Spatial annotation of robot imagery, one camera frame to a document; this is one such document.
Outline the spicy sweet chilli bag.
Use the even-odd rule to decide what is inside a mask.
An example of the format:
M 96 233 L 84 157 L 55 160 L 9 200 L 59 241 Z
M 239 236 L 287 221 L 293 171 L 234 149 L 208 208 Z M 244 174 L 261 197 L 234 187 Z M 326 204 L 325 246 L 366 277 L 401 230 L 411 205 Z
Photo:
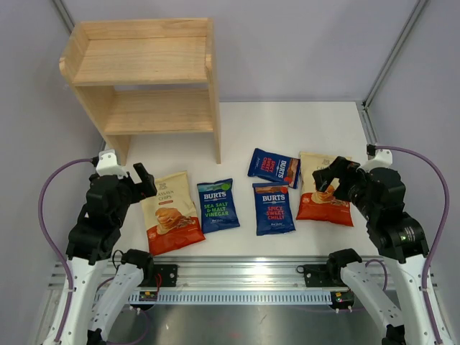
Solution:
M 295 230 L 286 182 L 253 183 L 257 236 Z
M 298 187 L 300 160 L 256 148 L 247 175 L 271 182 L 285 182 L 290 188 Z

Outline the blue sea salt vinegar bag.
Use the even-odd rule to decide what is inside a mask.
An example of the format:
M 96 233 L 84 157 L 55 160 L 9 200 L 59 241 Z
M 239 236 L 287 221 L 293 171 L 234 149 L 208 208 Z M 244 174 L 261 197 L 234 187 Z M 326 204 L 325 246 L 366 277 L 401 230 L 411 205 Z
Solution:
M 240 227 L 232 193 L 233 179 L 197 184 L 204 234 Z

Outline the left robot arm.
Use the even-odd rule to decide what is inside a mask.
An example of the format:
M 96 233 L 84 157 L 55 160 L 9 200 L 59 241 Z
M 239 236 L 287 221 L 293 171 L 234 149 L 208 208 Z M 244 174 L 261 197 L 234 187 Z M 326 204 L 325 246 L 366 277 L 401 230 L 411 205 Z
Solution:
M 155 278 L 152 255 L 130 249 L 102 298 L 94 300 L 130 205 L 157 193 L 155 180 L 143 164 L 134 164 L 139 183 L 121 166 L 115 168 L 90 177 L 86 203 L 69 233 L 65 253 L 59 255 L 67 280 L 45 344 L 106 344 L 133 290 Z

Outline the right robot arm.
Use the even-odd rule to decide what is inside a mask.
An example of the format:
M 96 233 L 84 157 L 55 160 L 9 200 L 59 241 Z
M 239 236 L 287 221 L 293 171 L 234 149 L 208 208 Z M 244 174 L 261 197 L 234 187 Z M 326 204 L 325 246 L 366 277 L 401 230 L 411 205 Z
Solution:
M 394 304 L 369 277 L 353 249 L 328 256 L 328 280 L 351 289 L 378 327 L 383 344 L 452 344 L 430 279 L 428 260 L 434 248 L 420 223 L 404 210 L 400 174 L 377 158 L 360 165 L 337 157 L 313 172 L 313 178 L 320 192 L 338 180 L 335 198 L 352 203 L 366 219 L 367 233 L 392 278 L 399 303 Z

